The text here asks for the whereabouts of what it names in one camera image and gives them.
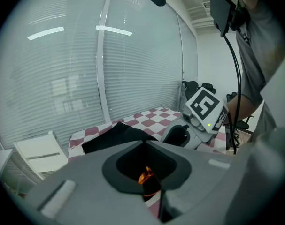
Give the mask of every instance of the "window blind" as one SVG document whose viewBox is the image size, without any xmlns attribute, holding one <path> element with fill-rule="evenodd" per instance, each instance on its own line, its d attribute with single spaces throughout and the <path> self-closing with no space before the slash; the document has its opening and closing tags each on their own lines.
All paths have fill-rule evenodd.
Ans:
<svg viewBox="0 0 285 225">
<path fill-rule="evenodd" d="M 150 0 L 111 0 L 106 26 L 122 30 L 104 35 L 111 120 L 159 106 L 176 110 L 182 50 L 175 11 Z"/>
<path fill-rule="evenodd" d="M 6 148 L 53 130 L 66 151 L 74 132 L 104 122 L 95 58 L 104 1 L 24 0 L 17 7 L 0 38 Z"/>
</svg>

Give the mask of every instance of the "checkered tablecloth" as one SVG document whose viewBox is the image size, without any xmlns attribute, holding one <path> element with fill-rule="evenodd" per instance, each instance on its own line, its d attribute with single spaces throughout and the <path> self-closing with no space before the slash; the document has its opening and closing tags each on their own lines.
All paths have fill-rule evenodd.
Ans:
<svg viewBox="0 0 285 225">
<path fill-rule="evenodd" d="M 175 112 L 168 108 L 158 107 L 144 112 L 139 112 L 129 117 L 102 124 L 96 127 L 88 128 L 74 133 L 70 137 L 68 148 L 68 161 L 76 159 L 84 155 L 82 144 L 96 138 L 97 136 L 107 132 L 116 125 L 117 122 L 122 122 L 133 128 L 139 128 L 149 135 L 161 140 L 166 127 L 177 117 L 179 112 Z M 205 152 L 226 152 L 226 134 L 225 127 L 222 126 L 216 138 L 212 140 L 210 145 L 201 144 L 197 150 Z"/>
</svg>

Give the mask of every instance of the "ceiling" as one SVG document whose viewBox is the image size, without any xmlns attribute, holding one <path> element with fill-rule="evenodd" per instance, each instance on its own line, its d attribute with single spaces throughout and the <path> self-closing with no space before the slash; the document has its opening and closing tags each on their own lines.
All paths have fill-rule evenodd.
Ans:
<svg viewBox="0 0 285 225">
<path fill-rule="evenodd" d="M 187 9 L 195 29 L 213 26 L 213 19 L 210 16 L 210 8 L 205 9 L 206 5 L 210 6 L 210 4 L 207 3 L 203 5 L 203 3 L 209 2 L 209 0 L 181 0 L 181 1 L 184 3 Z"/>
</svg>

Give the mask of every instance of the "black opening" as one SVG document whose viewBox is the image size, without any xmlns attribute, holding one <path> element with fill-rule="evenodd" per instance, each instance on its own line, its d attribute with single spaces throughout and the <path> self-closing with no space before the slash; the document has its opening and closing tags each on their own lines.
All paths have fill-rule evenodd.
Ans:
<svg viewBox="0 0 285 225">
<path fill-rule="evenodd" d="M 138 180 L 146 167 L 154 172 L 153 184 L 139 184 Z M 109 157 L 102 172 L 108 183 L 122 193 L 147 195 L 157 189 L 161 190 L 159 219 L 167 222 L 181 213 L 168 204 L 164 198 L 165 191 L 182 186 L 191 173 L 190 163 L 152 141 L 137 141 L 132 146 Z"/>
<path fill-rule="evenodd" d="M 175 125 L 172 127 L 164 139 L 164 143 L 184 147 L 190 140 L 188 126 Z"/>
</svg>

